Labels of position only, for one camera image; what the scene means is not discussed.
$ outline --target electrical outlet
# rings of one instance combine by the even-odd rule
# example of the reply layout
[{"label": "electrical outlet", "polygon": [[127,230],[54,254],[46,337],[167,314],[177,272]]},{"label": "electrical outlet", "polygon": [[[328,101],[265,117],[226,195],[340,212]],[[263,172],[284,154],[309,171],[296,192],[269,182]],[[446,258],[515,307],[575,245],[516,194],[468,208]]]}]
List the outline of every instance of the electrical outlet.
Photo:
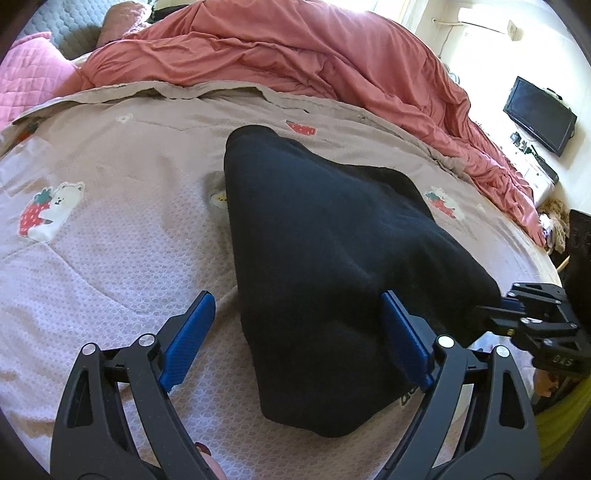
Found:
[{"label": "electrical outlet", "polygon": [[515,40],[515,36],[517,35],[517,25],[511,20],[509,20],[509,24],[507,25],[507,35],[509,35],[511,40]]}]

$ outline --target red duvet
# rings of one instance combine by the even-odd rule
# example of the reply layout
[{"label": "red duvet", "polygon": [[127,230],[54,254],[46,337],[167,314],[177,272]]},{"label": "red duvet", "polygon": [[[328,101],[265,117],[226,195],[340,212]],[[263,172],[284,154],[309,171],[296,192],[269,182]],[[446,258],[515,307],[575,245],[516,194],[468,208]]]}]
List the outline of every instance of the red duvet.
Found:
[{"label": "red duvet", "polygon": [[139,80],[243,80],[363,107],[449,157],[544,244],[527,182],[468,118],[466,92],[400,25],[303,0],[207,0],[97,50],[85,88]]}]

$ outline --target white cabinet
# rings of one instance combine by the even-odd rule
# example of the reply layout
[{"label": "white cabinet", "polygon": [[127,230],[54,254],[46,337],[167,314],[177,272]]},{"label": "white cabinet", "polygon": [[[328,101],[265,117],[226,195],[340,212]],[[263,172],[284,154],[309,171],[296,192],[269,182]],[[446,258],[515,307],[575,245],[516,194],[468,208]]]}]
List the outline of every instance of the white cabinet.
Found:
[{"label": "white cabinet", "polygon": [[505,155],[534,191],[534,203],[538,207],[550,193],[554,191],[554,184],[546,172],[540,167],[533,155],[524,155],[517,147],[505,151]]}]

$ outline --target screw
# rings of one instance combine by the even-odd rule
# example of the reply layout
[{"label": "screw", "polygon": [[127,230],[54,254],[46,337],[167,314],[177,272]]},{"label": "screw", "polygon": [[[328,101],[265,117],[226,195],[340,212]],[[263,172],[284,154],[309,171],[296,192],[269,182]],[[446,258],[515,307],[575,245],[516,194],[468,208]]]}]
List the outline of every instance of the screw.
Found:
[{"label": "screw", "polygon": [[96,351],[96,345],[94,343],[87,343],[82,347],[82,355],[92,355]]},{"label": "screw", "polygon": [[441,335],[437,339],[437,343],[441,345],[443,348],[451,348],[454,345],[454,341],[452,337],[448,337],[447,335]]},{"label": "screw", "polygon": [[154,335],[152,335],[151,333],[147,333],[146,335],[142,335],[141,337],[139,337],[138,343],[141,346],[150,346],[155,341],[156,341],[156,338],[154,338]]},{"label": "screw", "polygon": [[498,346],[496,348],[496,353],[503,358],[507,358],[509,356],[509,349],[506,346]]}]

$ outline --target television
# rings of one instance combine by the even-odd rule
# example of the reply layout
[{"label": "television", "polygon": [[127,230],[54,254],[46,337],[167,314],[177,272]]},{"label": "television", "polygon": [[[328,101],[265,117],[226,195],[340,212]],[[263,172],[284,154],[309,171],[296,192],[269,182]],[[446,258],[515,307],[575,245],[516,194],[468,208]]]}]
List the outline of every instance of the television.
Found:
[{"label": "television", "polygon": [[503,108],[509,118],[552,153],[561,156],[577,116],[554,96],[517,77]]}]

